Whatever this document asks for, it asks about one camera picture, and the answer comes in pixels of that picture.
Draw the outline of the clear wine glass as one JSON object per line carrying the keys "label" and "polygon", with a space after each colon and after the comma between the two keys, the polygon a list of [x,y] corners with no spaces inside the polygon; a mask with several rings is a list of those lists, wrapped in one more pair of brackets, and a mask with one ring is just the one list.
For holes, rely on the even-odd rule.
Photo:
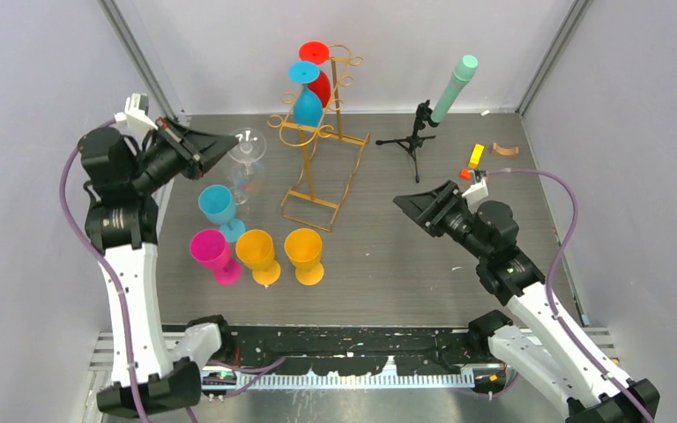
{"label": "clear wine glass", "polygon": [[267,151],[265,135],[256,129],[240,128],[232,133],[238,144],[227,152],[230,167],[231,191],[237,205],[245,204],[264,184],[262,159]]}

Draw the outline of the blue wine glass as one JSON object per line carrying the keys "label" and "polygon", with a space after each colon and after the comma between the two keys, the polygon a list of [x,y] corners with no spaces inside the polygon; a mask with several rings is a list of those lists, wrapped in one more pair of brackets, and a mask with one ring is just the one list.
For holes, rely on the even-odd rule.
{"label": "blue wine glass", "polygon": [[318,67],[310,62],[298,61],[289,67],[287,75],[301,85],[301,93],[293,106],[294,121],[303,126],[317,127],[324,110],[318,97],[308,89],[308,83],[317,78]]}
{"label": "blue wine glass", "polygon": [[228,187],[220,184],[206,187],[199,194],[197,205],[228,242],[237,242],[246,232],[245,224],[236,217],[236,203]]}

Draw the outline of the pink wine glass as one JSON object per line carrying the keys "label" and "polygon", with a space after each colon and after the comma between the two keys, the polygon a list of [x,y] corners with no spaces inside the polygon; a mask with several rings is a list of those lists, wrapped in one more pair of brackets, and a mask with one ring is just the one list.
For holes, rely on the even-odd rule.
{"label": "pink wine glass", "polygon": [[204,229],[190,240],[190,254],[193,259],[212,273],[214,281],[221,286],[236,284],[242,267],[233,258],[229,242],[218,229]]}

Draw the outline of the yellow wine glass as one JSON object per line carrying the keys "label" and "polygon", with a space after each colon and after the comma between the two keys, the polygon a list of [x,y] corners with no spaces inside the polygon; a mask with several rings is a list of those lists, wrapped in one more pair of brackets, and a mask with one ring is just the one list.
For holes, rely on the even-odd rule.
{"label": "yellow wine glass", "polygon": [[299,283],[314,286],[323,279],[323,241],[318,232],[307,227],[295,229],[286,237],[284,249]]}
{"label": "yellow wine glass", "polygon": [[264,230],[245,232],[235,244],[235,253],[260,286],[271,286],[279,279],[281,267],[275,259],[273,239]]}

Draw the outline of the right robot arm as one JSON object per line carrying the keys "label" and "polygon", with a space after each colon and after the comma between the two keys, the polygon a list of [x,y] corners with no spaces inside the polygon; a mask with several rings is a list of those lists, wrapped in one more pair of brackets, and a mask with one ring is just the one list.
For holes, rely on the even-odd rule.
{"label": "right robot arm", "polygon": [[532,342],[502,312],[468,325],[468,350],[500,360],[536,388],[567,422],[652,422],[660,395],[597,347],[547,288],[547,278],[517,246],[511,208],[486,198],[485,182],[461,191],[452,181],[393,202],[432,237],[448,235],[478,264],[482,286],[537,338]]}

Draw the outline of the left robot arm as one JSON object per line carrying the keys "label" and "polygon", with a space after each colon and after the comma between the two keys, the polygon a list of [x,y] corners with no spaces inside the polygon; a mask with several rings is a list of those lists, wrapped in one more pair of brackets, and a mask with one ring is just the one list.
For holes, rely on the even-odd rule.
{"label": "left robot arm", "polygon": [[105,124],[79,139],[72,159],[87,174],[90,197],[78,237],[97,260],[108,290],[113,336],[109,384],[96,396],[107,415],[148,419],[191,410],[202,396],[201,370],[234,357],[220,316],[190,323],[168,347],[156,287],[159,206],[154,194],[176,176],[197,180],[237,145],[161,117],[142,142]]}

